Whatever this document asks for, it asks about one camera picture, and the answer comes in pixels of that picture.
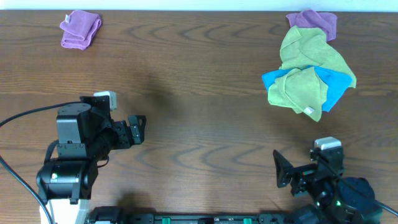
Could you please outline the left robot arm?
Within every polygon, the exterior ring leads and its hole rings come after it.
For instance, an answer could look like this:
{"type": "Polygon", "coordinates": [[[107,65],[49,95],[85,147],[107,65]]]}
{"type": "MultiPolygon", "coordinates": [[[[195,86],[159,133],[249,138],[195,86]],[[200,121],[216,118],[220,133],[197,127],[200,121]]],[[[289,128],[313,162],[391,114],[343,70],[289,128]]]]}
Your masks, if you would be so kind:
{"type": "Polygon", "coordinates": [[[129,149],[144,142],[146,117],[130,115],[114,121],[117,108],[111,91],[82,96],[58,110],[58,140],[47,149],[36,183],[44,206],[41,223],[84,223],[90,211],[99,161],[112,150],[129,149]]]}

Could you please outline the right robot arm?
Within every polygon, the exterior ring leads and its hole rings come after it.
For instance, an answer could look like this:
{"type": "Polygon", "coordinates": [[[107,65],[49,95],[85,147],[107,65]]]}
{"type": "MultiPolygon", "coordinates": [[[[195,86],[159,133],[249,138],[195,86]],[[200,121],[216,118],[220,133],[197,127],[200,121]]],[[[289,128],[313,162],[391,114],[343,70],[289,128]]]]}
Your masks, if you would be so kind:
{"type": "Polygon", "coordinates": [[[382,208],[364,178],[343,177],[343,148],[313,148],[313,164],[294,167],[280,152],[273,151],[278,188],[291,186],[293,197],[309,195],[318,223],[379,223],[382,208]]]}

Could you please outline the purple microfiber cloth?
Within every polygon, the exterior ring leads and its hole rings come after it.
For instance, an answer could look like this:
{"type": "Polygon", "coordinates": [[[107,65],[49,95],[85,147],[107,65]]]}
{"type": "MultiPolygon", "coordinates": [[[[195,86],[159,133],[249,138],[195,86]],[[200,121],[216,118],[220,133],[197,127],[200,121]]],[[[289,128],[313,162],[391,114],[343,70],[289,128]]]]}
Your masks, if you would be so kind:
{"type": "Polygon", "coordinates": [[[75,10],[60,23],[64,31],[61,46],[66,49],[85,50],[90,46],[102,24],[99,14],[75,10]]]}

